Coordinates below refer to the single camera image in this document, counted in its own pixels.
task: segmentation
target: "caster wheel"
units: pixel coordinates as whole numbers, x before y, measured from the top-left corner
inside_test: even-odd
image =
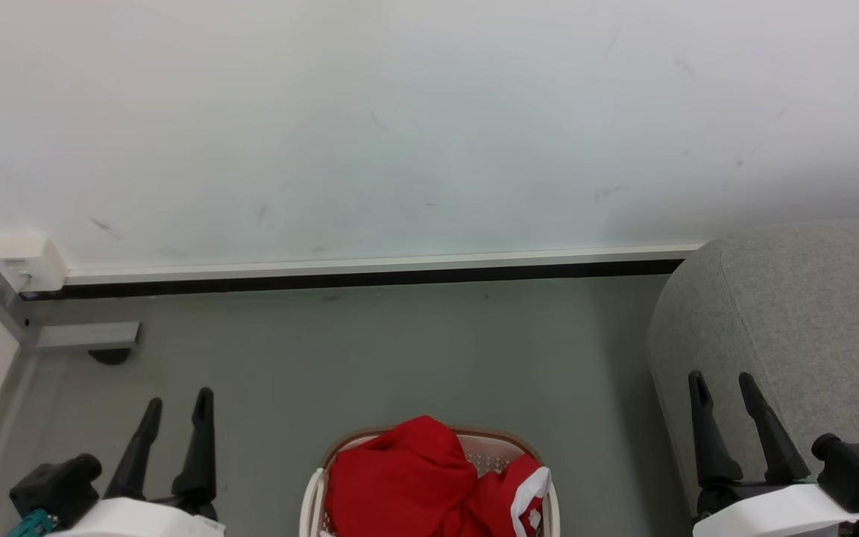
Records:
[[[105,365],[121,365],[130,356],[130,349],[105,349],[88,351],[90,357]]]

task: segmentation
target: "white basket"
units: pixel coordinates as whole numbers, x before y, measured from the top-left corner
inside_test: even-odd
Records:
[[[466,459],[473,463],[480,476],[490,471],[501,472],[510,462],[526,453],[539,459],[538,454],[535,454],[525,442],[519,441],[514,436],[479,429],[454,428],[453,430],[456,431],[459,443],[463,446]],[[321,467],[317,468],[317,471],[310,477],[306,492],[303,493],[300,537],[320,537],[321,530],[330,531],[330,516],[324,512],[324,497],[327,496],[328,470],[330,470],[337,453],[355,448],[385,431],[388,429],[369,430],[348,436],[327,453]],[[542,528],[540,531],[543,537],[560,537],[561,535],[556,486],[552,483],[549,484],[549,494],[542,502]]]

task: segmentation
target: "gray couch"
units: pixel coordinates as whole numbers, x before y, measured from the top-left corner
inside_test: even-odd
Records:
[[[679,266],[648,333],[685,495],[696,484],[687,375],[701,370],[746,480],[764,455],[737,374],[753,374],[816,476],[811,443],[859,442],[859,220],[762,227],[709,242]]]

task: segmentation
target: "white electrical box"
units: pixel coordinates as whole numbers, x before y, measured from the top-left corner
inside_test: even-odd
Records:
[[[0,237],[0,272],[17,292],[58,290],[65,285],[68,268],[48,237]]]

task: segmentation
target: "red cloth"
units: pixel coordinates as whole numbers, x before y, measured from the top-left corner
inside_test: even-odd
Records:
[[[456,433],[422,415],[339,453],[325,507],[340,537],[532,537],[548,480],[528,455],[477,479]]]

